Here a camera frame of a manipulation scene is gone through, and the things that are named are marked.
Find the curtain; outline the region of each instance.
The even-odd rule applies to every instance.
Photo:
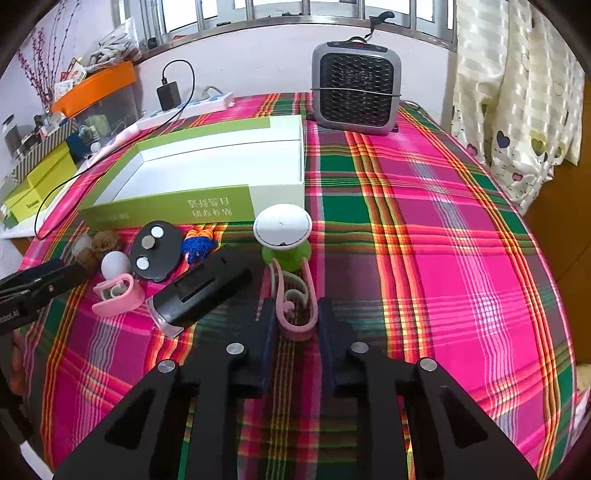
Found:
[[[584,71],[527,0],[457,0],[453,135],[525,213],[579,161]]]

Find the black round holder with magnets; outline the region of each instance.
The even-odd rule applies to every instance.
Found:
[[[166,280],[181,260],[183,239],[183,232],[168,222],[148,223],[131,247],[131,268],[140,278],[154,282]]]

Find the blue rope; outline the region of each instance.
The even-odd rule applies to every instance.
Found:
[[[193,265],[194,263],[203,260],[210,251],[217,247],[215,240],[210,240],[206,236],[195,236],[183,240],[182,254],[187,257],[187,263]]]

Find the portable heater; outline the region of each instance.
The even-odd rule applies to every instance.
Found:
[[[396,123],[402,65],[361,37],[331,41],[312,56],[313,110],[326,128],[386,135]]]

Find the metal screw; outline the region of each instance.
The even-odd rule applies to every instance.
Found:
[[[351,350],[355,353],[367,353],[369,345],[365,342],[354,342],[351,344]]]
[[[433,372],[437,368],[437,362],[433,358],[423,358],[419,365],[427,372]]]
[[[158,364],[158,370],[160,372],[162,372],[163,374],[167,374],[167,373],[173,371],[174,367],[176,367],[176,365],[174,364],[174,362],[172,360],[162,360]]]
[[[241,343],[230,343],[226,347],[226,352],[230,355],[240,355],[244,351],[244,345]]]

